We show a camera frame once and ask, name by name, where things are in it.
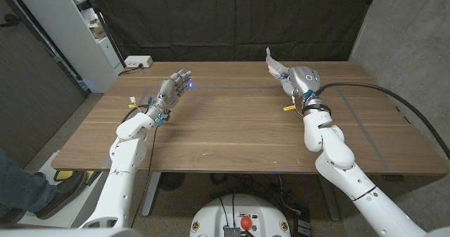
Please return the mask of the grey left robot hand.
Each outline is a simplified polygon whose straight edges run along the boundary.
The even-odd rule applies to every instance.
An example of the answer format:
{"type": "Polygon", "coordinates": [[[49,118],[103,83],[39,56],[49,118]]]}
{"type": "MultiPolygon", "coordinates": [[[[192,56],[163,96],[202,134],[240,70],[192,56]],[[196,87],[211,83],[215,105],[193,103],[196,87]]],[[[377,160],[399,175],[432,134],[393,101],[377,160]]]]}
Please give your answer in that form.
{"type": "Polygon", "coordinates": [[[151,101],[146,114],[157,124],[169,118],[170,109],[173,108],[181,96],[192,87],[191,71],[180,69],[164,80],[158,89],[157,96],[151,101]]]}

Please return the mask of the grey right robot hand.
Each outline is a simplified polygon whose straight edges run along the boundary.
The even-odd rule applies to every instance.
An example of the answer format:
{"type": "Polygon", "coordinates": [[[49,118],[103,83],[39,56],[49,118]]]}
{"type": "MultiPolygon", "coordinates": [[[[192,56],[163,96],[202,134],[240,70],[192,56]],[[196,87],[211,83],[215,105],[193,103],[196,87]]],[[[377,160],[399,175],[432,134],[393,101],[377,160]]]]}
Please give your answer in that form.
{"type": "Polygon", "coordinates": [[[307,100],[321,87],[321,80],[317,71],[305,66],[286,68],[279,76],[284,92],[293,97],[299,96],[307,100]]]}

